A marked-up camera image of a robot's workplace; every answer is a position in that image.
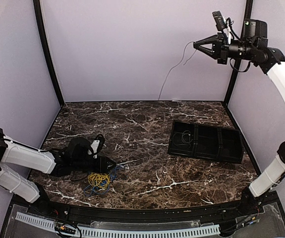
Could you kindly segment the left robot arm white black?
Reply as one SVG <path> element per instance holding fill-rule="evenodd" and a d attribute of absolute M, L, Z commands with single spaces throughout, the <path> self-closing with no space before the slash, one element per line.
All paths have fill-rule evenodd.
<path fill-rule="evenodd" d="M 15 172 L 9 164 L 15 164 L 49 174 L 63 177 L 71 172 L 94 172 L 107 174 L 116 167 L 116 162 L 100 151 L 105 143 L 103 135 L 97 135 L 93 141 L 83 137 L 70 140 L 62 149 L 41 150 L 6 136 L 0 128 L 0 186 L 23 198 L 43 216 L 50 216 L 53 204 L 47 200 L 47 194 L 37 185 Z"/>

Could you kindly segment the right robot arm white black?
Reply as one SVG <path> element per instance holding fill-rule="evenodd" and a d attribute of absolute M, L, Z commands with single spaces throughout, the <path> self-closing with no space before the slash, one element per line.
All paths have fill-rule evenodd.
<path fill-rule="evenodd" d="M 243 34 L 238 37 L 230 18 L 213 12 L 218 34 L 193 43 L 194 49 L 227 64 L 230 60 L 246 60 L 260 67 L 273 82 L 285 103 L 285 56 L 281 50 L 268 47 L 268 26 L 261 20 L 244 19 Z M 252 214 L 265 193 L 285 178 L 285 141 L 279 146 L 273 161 L 241 193 L 236 210 L 241 215 Z"/>

